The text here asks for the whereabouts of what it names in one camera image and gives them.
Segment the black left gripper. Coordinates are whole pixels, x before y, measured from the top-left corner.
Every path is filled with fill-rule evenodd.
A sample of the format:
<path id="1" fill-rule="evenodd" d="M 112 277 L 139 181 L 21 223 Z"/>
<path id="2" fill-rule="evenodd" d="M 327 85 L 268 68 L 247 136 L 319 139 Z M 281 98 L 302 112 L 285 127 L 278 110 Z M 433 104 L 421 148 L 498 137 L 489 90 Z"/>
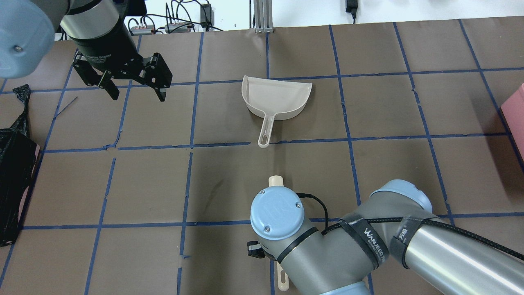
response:
<path id="1" fill-rule="evenodd" d="M 102 79 L 105 73 L 114 79 L 132 79 L 152 88 L 158 99 L 165 102 L 173 74 L 159 53 L 143 57 L 125 25 L 115 25 L 105 35 L 95 39 L 72 38 L 78 54 L 73 68 L 87 86 L 104 89 L 110 98 L 118 100 L 120 91 L 113 80 Z"/>

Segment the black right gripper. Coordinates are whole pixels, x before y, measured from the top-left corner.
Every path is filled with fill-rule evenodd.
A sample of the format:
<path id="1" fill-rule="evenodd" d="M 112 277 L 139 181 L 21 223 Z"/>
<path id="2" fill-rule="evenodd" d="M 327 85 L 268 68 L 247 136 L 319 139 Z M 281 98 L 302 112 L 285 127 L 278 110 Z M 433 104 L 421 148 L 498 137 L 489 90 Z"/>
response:
<path id="1" fill-rule="evenodd" d="M 266 257 L 266 253 L 258 241 L 247 242 L 247 255 L 257 259 L 264 259 Z"/>

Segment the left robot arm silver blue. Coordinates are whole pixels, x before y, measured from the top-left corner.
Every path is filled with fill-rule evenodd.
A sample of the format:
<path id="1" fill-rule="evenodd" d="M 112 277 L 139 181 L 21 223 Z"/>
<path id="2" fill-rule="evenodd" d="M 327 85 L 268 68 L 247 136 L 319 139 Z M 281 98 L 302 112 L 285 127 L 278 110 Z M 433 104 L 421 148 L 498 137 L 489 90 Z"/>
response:
<path id="1" fill-rule="evenodd" d="M 2 0 L 0 3 L 1 77 L 33 73 L 54 44 L 60 27 L 77 46 L 72 61 L 86 86 L 119 97 L 114 79 L 133 80 L 166 99 L 173 74 L 163 56 L 142 57 L 112 0 Z"/>

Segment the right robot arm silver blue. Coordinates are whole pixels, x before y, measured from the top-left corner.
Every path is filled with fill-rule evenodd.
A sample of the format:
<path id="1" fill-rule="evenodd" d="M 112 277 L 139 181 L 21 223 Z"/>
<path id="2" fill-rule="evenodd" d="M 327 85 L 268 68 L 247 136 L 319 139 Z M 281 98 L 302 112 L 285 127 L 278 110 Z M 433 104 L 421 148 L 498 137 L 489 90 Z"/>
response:
<path id="1" fill-rule="evenodd" d="M 407 245 L 395 240 L 398 223 L 408 220 L 408 236 L 430 226 L 420 211 L 404 213 L 407 206 L 400 201 L 452 214 L 451 190 L 442 176 L 445 161 L 436 152 L 444 140 L 501 143 L 497 162 L 509 172 L 503 180 L 513 184 L 516 177 L 522 186 L 516 155 L 488 91 L 470 96 L 483 127 L 431 134 L 431 116 L 416 88 L 428 80 L 406 74 L 289 80 L 309 85 L 311 99 L 298 118 L 275 122 L 275 138 L 263 150 L 238 139 L 249 130 L 247 122 L 218 123 L 249 115 L 240 110 L 240 82 L 176 84 L 168 102 L 188 103 L 183 115 L 204 103 L 208 127 L 219 132 L 217 138 L 173 146 L 190 154 L 176 293 L 242 293 L 220 282 L 229 277 L 229 255 L 210 242 L 226 229 L 247 228 L 249 202 L 254 202 L 251 232 L 258 241 L 248 254 L 280 263 L 291 277 L 314 284 L 336 275 L 348 279 L 357 271 L 367 275 L 389 255 L 405 264 Z"/>

